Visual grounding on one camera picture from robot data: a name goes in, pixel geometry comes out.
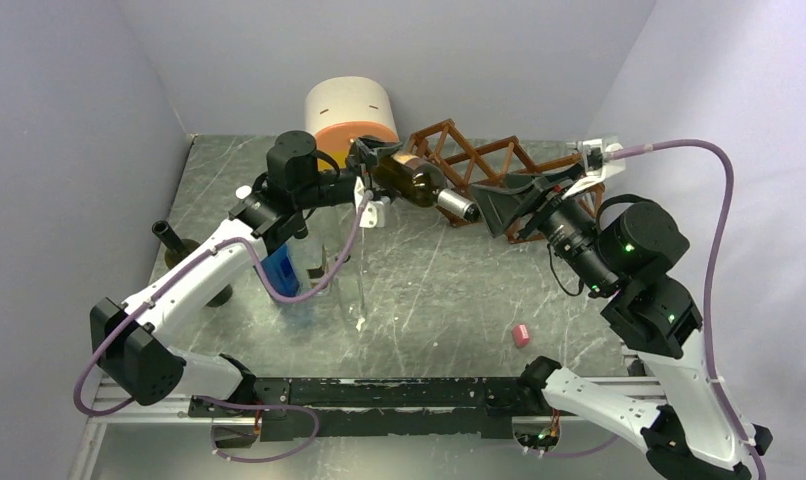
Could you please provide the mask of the dark labelled wine bottle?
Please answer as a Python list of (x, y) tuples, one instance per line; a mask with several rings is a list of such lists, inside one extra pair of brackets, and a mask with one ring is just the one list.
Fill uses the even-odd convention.
[(478, 206), (451, 189), (442, 170), (422, 157), (408, 152), (384, 155), (371, 176), (378, 186), (413, 205), (441, 207), (468, 222), (480, 219)]

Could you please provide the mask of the clear glass bottle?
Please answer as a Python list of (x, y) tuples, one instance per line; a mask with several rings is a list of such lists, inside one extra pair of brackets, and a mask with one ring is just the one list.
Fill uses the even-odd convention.
[(363, 271), (355, 254), (349, 254), (339, 269), (335, 283), (339, 306), (347, 322), (356, 326), (365, 317)]

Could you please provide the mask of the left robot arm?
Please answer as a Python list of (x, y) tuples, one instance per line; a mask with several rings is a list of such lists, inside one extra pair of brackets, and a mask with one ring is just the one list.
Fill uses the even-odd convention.
[[(215, 398), (228, 414), (252, 409), (256, 388), (250, 372), (227, 355), (204, 356), (172, 347), (180, 322), (203, 308), (249, 268), (269, 296), (302, 303), (321, 293), (339, 274), (361, 229), (381, 225), (390, 194), (374, 178), (379, 160), (402, 148), (399, 142), (361, 136), (351, 141), (344, 166), (301, 130), (279, 135), (266, 154), (266, 169), (207, 240), (164, 276), (126, 300), (108, 298), (90, 311), (93, 354), (99, 367), (131, 403), (154, 405), (177, 392)], [(354, 221), (335, 263), (310, 290), (283, 296), (262, 267), (263, 258), (308, 234), (305, 211), (351, 204)]]

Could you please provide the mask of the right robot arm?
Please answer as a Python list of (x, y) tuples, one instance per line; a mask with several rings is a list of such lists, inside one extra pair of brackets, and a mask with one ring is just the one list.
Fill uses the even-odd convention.
[(689, 247), (673, 217), (652, 200), (624, 194), (610, 199), (621, 214), (600, 226), (545, 175), (515, 175), (507, 188), (475, 185), (470, 192), (491, 234), (523, 220), (525, 233), (545, 237), (550, 255), (569, 265), (591, 297), (605, 300), (602, 317), (665, 394), (661, 405), (642, 403), (538, 357), (519, 376), (521, 406), (592, 422), (629, 441), (667, 479), (750, 478), (746, 459), (762, 456), (772, 436), (746, 425), (718, 395), (709, 320), (670, 276)]

